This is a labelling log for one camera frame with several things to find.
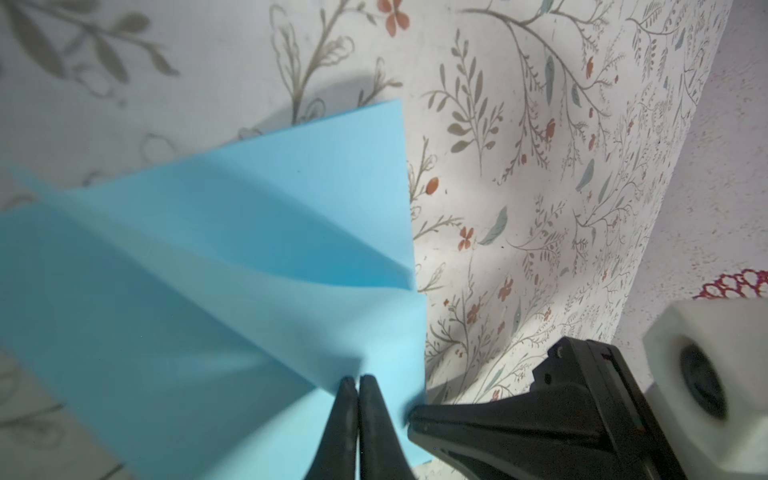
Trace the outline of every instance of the floral patterned surface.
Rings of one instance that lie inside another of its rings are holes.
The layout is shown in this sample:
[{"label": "floral patterned surface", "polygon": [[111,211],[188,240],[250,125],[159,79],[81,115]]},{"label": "floral patterned surface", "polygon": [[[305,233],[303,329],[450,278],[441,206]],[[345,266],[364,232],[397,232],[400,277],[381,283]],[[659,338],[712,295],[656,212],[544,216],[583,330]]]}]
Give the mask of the floral patterned surface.
[{"label": "floral patterned surface", "polygon": [[[524,392],[560,336],[610,341],[730,0],[246,3],[0,2],[2,156],[89,185],[402,98],[429,399]],[[0,177],[3,210],[29,201]],[[0,367],[0,470],[129,476]]]}]

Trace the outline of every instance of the blue paper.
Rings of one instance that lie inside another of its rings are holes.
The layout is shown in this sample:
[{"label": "blue paper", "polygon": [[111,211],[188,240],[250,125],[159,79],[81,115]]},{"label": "blue paper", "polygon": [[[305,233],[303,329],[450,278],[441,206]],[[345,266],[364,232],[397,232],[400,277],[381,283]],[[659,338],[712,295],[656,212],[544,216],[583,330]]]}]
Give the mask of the blue paper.
[{"label": "blue paper", "polygon": [[399,102],[0,217],[0,339],[138,478],[303,478],[344,375],[424,392]]}]

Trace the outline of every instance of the speckled floor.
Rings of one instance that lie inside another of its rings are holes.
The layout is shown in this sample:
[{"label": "speckled floor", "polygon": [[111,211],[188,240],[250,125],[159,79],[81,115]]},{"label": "speckled floor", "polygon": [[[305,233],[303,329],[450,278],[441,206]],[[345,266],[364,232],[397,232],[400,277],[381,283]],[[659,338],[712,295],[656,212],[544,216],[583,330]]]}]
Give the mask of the speckled floor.
[{"label": "speckled floor", "polygon": [[768,3],[735,0],[613,343],[651,384],[642,345],[675,300],[768,270]]}]

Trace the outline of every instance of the white plastic part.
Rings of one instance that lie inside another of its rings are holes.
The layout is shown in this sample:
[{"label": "white plastic part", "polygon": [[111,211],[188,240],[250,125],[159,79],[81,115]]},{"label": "white plastic part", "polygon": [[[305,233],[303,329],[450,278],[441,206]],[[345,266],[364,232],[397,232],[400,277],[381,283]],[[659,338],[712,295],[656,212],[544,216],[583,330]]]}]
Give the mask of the white plastic part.
[{"label": "white plastic part", "polygon": [[[685,384],[680,354],[692,344],[717,373],[724,419]],[[654,377],[646,397],[688,478],[768,477],[768,300],[673,303],[644,345]]]}]

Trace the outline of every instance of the white robot component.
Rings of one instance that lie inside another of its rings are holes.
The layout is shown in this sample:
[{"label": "white robot component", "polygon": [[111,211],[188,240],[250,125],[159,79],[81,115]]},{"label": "white robot component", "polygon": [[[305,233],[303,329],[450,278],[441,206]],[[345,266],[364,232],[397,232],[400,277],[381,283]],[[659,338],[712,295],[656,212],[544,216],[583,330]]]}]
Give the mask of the white robot component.
[{"label": "white robot component", "polygon": [[644,345],[646,398],[688,478],[768,478],[768,300],[673,303]]}]

